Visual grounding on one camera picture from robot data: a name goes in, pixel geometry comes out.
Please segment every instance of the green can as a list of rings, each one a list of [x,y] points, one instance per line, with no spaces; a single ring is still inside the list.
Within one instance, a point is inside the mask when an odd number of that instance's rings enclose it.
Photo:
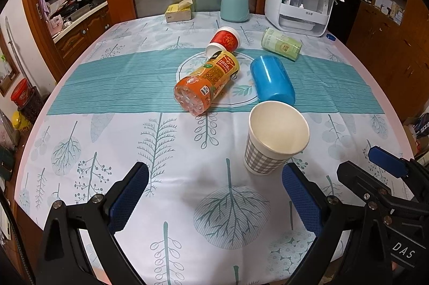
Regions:
[[[296,61],[301,52],[302,43],[273,28],[267,28],[262,37],[262,47]]]

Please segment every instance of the teal stripe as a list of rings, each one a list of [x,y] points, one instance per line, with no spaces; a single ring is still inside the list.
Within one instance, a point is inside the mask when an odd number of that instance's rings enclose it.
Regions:
[[[173,88],[179,65],[201,49],[149,51],[115,56],[79,65],[48,111],[55,114],[179,113]],[[256,58],[268,51],[239,49]],[[296,62],[278,56],[296,93],[295,107],[314,113],[382,114],[372,91],[355,69],[345,63],[311,56]],[[218,112],[250,112],[257,101]]]

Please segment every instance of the checkered paper cup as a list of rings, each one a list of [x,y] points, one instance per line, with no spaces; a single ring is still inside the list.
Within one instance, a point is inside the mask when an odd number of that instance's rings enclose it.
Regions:
[[[303,151],[310,129],[299,111],[286,103],[265,101],[249,115],[244,164],[255,175],[268,175]]]

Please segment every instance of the tablecloth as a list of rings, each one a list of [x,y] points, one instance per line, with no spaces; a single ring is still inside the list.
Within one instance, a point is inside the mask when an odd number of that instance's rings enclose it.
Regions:
[[[205,46],[224,25],[240,33],[240,72],[195,118],[175,102],[173,87],[204,62]],[[19,169],[18,204],[43,228],[53,201],[86,202],[142,161],[149,184],[115,238],[147,284],[263,284],[289,277],[315,236],[305,230],[280,170],[260,177],[243,164],[248,114],[258,102],[249,66],[272,54],[260,44],[269,26],[261,15],[236,24],[206,12],[186,22],[155,16],[112,27],[72,66],[38,118]],[[301,56],[279,58],[310,127],[308,147],[290,162],[344,203],[362,204],[337,180],[346,160],[394,195],[411,198],[401,180],[368,160],[375,145],[407,158],[410,150],[400,145],[399,120],[385,114],[392,108],[384,95],[375,96],[378,86],[368,85],[367,71],[339,42],[288,35],[302,42]],[[100,268],[89,237],[83,238]],[[346,242],[345,233],[335,257]]]

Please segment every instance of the paper cup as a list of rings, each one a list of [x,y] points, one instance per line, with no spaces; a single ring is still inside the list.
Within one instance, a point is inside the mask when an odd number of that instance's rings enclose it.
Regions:
[[[268,175],[310,141],[310,129],[299,111],[286,103],[265,101],[249,115],[244,164],[255,175]]]
[[[241,44],[239,33],[231,27],[220,27],[205,49],[205,56],[210,58],[218,51],[234,52]]]

